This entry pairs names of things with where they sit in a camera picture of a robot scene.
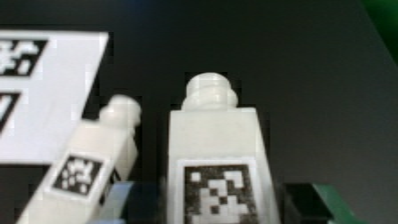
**green object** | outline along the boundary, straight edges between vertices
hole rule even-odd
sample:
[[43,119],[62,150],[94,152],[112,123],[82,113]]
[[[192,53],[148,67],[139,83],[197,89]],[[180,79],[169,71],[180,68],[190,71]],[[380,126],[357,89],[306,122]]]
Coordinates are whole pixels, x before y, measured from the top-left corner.
[[398,63],[398,1],[363,0],[379,34]]
[[316,190],[316,193],[322,197],[322,201],[325,203],[325,206],[334,216],[334,220],[329,221],[329,223],[331,224],[366,224],[366,222],[355,218],[354,212],[343,201],[343,198],[340,197],[340,193],[334,187],[331,185],[313,184],[313,188]]

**white label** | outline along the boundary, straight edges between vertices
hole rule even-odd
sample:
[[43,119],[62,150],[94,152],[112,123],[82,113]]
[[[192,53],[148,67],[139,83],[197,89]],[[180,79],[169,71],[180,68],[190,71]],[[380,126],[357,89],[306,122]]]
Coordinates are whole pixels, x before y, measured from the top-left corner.
[[107,39],[94,32],[0,31],[0,163],[52,164],[62,154]]

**white card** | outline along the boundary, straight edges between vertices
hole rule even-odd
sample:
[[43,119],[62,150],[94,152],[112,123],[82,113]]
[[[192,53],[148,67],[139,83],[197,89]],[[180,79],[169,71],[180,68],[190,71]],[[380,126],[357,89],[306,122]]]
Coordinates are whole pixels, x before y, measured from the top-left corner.
[[52,164],[80,121],[109,34],[0,31],[0,163]]

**dark background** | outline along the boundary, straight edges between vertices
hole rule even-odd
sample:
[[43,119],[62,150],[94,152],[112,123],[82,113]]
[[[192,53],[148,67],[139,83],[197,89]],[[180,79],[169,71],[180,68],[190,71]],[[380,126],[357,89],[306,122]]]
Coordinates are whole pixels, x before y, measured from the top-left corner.
[[[158,181],[165,172],[167,116],[187,80],[226,72],[270,130],[276,183],[332,184],[359,218],[396,223],[398,69],[357,0],[9,0],[0,29],[110,32],[84,117],[116,93],[139,99],[135,180]],[[45,172],[0,167],[2,224]]]

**qr code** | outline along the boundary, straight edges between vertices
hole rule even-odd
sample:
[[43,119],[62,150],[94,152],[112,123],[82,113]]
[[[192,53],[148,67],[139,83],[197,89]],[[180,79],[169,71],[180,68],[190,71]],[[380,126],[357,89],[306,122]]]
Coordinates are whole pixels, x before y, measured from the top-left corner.
[[89,195],[103,163],[78,156],[69,156],[62,166],[53,188],[78,195]]
[[20,93],[0,93],[0,134],[14,110]]
[[30,76],[46,40],[0,39],[0,77]]
[[247,165],[185,167],[185,224],[258,224]]

